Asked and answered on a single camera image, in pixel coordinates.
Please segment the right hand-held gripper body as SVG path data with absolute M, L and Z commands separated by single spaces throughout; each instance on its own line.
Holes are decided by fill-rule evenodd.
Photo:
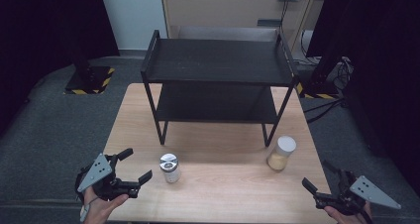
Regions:
M 364 175 L 356 177 L 351 171 L 338 169 L 339 193 L 337 195 L 315 191 L 315 205 L 318 209 L 331 206 L 344 215 L 361 214 L 367 202 L 400 209 L 388 194 L 377 187 Z

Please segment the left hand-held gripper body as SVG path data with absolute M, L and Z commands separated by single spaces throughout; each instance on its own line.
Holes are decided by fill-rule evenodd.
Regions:
M 118 154 L 99 154 L 93 163 L 80 170 L 75 182 L 75 193 L 84 201 L 84 191 L 91 186 L 98 197 L 110 201 L 122 194 L 137 198 L 140 190 L 138 181 L 123 181 L 116 176 Z

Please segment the glass jar with silver lid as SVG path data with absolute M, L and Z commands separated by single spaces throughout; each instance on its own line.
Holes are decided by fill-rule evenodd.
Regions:
M 174 183 L 180 179 L 179 163 L 175 154 L 162 155 L 159 159 L 159 167 L 167 182 Z

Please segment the plastic jar with white lid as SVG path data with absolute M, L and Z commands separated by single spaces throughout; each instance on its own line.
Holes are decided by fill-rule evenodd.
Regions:
M 281 136 L 274 149 L 266 159 L 268 166 L 274 170 L 285 169 L 289 156 L 295 151 L 296 142 L 292 137 Z

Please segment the black two-tier shelf rack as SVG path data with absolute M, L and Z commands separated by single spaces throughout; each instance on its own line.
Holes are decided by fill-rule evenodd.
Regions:
M 269 146 L 299 77 L 284 35 L 271 42 L 163 39 L 141 65 L 159 141 L 170 122 L 262 126 Z

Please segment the person's left hand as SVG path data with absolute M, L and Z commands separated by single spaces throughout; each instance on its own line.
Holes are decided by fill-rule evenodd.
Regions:
M 99 198 L 92 187 L 88 187 L 84 191 L 84 203 L 88 204 L 95 199 L 90 205 L 90 210 L 85 221 L 82 224 L 105 224 L 111 213 L 124 202 L 129 199 L 127 194 L 122 194 L 111 201 L 105 201 Z

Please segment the person's right hand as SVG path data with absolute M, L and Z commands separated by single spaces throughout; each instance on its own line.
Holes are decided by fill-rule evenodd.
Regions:
M 362 214 L 347 216 L 331 206 L 326 206 L 324 211 L 338 224 L 368 224 Z

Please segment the black stand with striped base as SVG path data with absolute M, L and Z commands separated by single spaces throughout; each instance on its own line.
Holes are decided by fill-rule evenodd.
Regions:
M 338 65 L 340 59 L 327 56 L 321 58 L 313 68 L 300 65 L 297 68 L 299 81 L 297 92 L 301 98 L 334 99 L 339 97 L 339 90 L 328 77 Z
M 115 71 L 110 66 L 91 66 L 79 44 L 72 37 L 66 38 L 67 52 L 75 66 L 75 73 L 64 89 L 65 94 L 103 93 Z

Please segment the black curtain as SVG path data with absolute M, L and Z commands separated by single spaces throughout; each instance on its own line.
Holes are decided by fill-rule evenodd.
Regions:
M 371 147 L 420 196 L 420 0 L 324 0 L 308 54 L 321 58 L 315 85 L 350 59 L 346 91 Z
M 119 53 L 103 0 L 0 0 L 0 134 L 41 78 L 73 64 L 67 37 L 88 61 Z

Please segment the beige wooden cabinet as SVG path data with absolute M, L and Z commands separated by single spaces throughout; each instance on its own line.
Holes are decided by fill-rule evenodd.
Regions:
M 324 0 L 162 0 L 171 38 L 183 27 L 255 28 L 258 20 L 282 20 L 289 46 L 314 28 Z

